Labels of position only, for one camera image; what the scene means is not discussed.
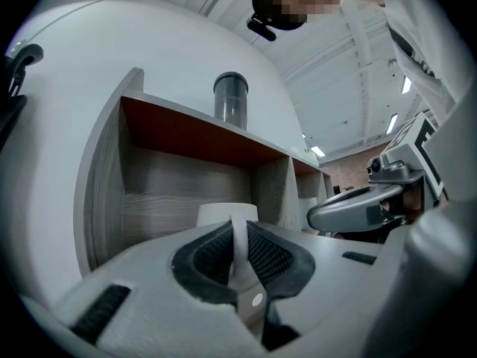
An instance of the white ceiling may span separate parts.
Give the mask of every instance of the white ceiling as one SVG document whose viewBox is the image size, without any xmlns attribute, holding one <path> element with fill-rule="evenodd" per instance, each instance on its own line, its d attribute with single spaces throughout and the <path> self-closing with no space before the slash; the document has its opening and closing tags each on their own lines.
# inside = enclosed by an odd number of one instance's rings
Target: white ceiling
<svg viewBox="0 0 477 358">
<path fill-rule="evenodd" d="M 38 10 L 70 0 L 44 0 Z M 311 148 L 333 160 L 383 143 L 391 116 L 397 129 L 426 106 L 414 87 L 401 94 L 403 73 L 394 59 L 379 7 L 346 1 L 332 16 L 319 16 L 270 43 L 247 29 L 251 0 L 161 0 L 206 16 L 230 29 L 277 68 Z"/>
</svg>

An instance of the person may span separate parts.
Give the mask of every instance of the person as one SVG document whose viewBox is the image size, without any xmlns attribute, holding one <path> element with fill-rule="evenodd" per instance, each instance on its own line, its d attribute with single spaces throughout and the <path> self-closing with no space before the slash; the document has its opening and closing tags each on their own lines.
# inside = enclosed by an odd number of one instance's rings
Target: person
<svg viewBox="0 0 477 358">
<path fill-rule="evenodd" d="M 294 18 L 334 13 L 344 0 L 271 0 Z M 441 125 L 476 82 L 467 44 L 435 0 L 359 0 L 386 15 L 397 62 Z"/>
</svg>

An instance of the ceiling light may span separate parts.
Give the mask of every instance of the ceiling light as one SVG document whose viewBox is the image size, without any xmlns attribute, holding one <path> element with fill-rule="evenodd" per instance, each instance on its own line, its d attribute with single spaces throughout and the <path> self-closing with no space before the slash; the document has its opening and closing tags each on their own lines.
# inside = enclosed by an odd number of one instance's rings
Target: ceiling light
<svg viewBox="0 0 477 358">
<path fill-rule="evenodd" d="M 402 84 L 402 94 L 406 94 L 411 89 L 411 80 L 404 76 L 404 83 Z"/>
<path fill-rule="evenodd" d="M 312 147 L 312 151 L 319 157 L 325 156 L 325 153 L 322 152 L 318 146 Z"/>
<path fill-rule="evenodd" d="M 391 117 L 391 122 L 389 122 L 389 127 L 388 127 L 388 131 L 386 131 L 386 135 L 390 134 L 391 131 L 393 130 L 394 128 L 394 125 L 396 124 L 396 121 L 397 121 L 397 114 L 394 114 L 392 117 Z"/>
</svg>

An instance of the brick wall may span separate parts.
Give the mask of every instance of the brick wall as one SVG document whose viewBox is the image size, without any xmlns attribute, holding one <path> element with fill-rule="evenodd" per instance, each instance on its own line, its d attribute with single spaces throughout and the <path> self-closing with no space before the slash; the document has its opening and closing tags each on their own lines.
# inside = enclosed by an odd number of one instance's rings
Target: brick wall
<svg viewBox="0 0 477 358">
<path fill-rule="evenodd" d="M 364 186 L 367 184 L 367 163 L 372 157 L 381 154 L 387 145 L 385 143 L 359 154 L 320 164 L 320 169 L 331 176 L 333 186 L 340 186 L 341 192 L 349 186 Z"/>
</svg>

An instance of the black rubber strip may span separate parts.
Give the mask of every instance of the black rubber strip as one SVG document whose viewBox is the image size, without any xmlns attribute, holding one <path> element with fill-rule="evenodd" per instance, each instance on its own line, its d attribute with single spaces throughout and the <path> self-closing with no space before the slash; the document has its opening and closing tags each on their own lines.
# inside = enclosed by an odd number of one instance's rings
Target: black rubber strip
<svg viewBox="0 0 477 358">
<path fill-rule="evenodd" d="M 344 252 L 342 255 L 346 259 L 357 261 L 358 263 L 368 264 L 369 266 L 373 265 L 376 261 L 376 256 L 371 256 L 370 254 L 360 254 L 358 252 Z"/>
<path fill-rule="evenodd" d="M 78 337 L 94 345 L 130 291 L 131 289 L 126 286 L 108 286 L 70 330 Z"/>
</svg>

